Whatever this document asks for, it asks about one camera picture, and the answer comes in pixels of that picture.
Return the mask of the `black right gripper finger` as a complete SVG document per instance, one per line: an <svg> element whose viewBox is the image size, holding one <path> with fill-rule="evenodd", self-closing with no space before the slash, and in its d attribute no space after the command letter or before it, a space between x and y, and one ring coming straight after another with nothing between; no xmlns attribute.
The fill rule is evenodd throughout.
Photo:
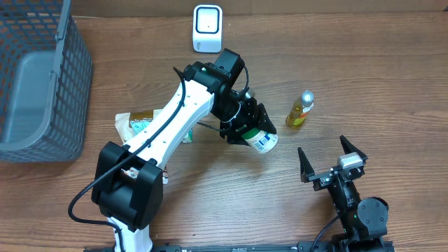
<svg viewBox="0 0 448 252"><path fill-rule="evenodd" d="M368 159L368 156L364 154L363 151L355 147L344 135L341 135L339 137L339 140L341 142L345 154L357 153L364 162Z"/></svg>
<svg viewBox="0 0 448 252"><path fill-rule="evenodd" d="M309 163L305 152L301 147L297 149L299 159L300 159L300 179L303 183L308 183L309 178L315 175L314 169Z"/></svg>

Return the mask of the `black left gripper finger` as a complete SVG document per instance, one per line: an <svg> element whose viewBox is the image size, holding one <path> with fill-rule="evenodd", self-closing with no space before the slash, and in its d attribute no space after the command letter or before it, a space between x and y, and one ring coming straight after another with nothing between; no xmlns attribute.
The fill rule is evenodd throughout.
<svg viewBox="0 0 448 252"><path fill-rule="evenodd" d="M270 120L267 111L262 103L259 103L258 105L257 128L270 134L277 134L277 129Z"/></svg>
<svg viewBox="0 0 448 252"><path fill-rule="evenodd" d="M230 145L242 145L242 146L247 145L247 142L237 132L230 132L226 134L226 137L227 137L227 143Z"/></svg>

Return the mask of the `green lid white jar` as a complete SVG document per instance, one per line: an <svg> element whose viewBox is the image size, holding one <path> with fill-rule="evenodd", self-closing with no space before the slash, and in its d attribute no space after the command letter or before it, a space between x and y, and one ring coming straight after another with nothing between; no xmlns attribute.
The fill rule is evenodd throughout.
<svg viewBox="0 0 448 252"><path fill-rule="evenodd" d="M242 139L259 153L268 153L277 144L279 138L276 134L253 128L242 134Z"/></svg>

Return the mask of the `yellow liquid bottle silver cap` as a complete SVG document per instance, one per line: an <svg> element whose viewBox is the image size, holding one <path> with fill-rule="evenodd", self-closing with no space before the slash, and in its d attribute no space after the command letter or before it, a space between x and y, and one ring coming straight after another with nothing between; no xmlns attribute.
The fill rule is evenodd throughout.
<svg viewBox="0 0 448 252"><path fill-rule="evenodd" d="M314 107L314 93L305 90L293 103L293 106L286 118L286 124L290 128L297 129L305 121L308 113Z"/></svg>

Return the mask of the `teal white tissue pack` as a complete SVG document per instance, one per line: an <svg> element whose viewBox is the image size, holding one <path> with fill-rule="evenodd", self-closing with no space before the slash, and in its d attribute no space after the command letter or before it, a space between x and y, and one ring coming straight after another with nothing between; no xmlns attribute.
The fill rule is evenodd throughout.
<svg viewBox="0 0 448 252"><path fill-rule="evenodd" d="M186 143L186 144L188 144L188 143L192 143L192 142L193 142L193 131L192 131L192 130L190 130L190 131L184 136L184 138L182 139L182 142L183 142L183 143Z"/></svg>

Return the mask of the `brown teal snack bag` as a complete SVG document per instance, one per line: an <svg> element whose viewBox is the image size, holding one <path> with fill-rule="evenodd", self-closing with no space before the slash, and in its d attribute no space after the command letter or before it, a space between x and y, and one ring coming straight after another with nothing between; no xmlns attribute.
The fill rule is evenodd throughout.
<svg viewBox="0 0 448 252"><path fill-rule="evenodd" d="M135 137L149 126L161 109L127 112L115 115L115 128L123 143Z"/></svg>

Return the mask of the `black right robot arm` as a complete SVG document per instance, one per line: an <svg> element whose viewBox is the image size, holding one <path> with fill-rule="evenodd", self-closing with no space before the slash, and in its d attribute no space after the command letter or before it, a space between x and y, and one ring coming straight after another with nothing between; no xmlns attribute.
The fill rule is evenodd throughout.
<svg viewBox="0 0 448 252"><path fill-rule="evenodd" d="M301 182L313 183L315 191L326 189L336 210L334 217L314 241L298 243L299 251L389 252L395 248L384 241L389 205L380 197L361 199L354 180L365 174L368 156L345 136L339 137L344 154L329 171L317 174L305 152L298 148Z"/></svg>

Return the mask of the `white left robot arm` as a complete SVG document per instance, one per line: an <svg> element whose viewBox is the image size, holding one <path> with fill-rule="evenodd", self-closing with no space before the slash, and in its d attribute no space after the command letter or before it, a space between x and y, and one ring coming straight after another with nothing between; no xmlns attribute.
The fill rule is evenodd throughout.
<svg viewBox="0 0 448 252"><path fill-rule="evenodd" d="M122 146L109 142L102 148L92 201L114 228L114 251L151 251L149 224L162 203L166 163L203 117L220 120L218 131L229 144L259 153L276 146L277 131L265 107L247 96L247 87L232 89L245 68L240 59L187 66L175 95L145 129Z"/></svg>

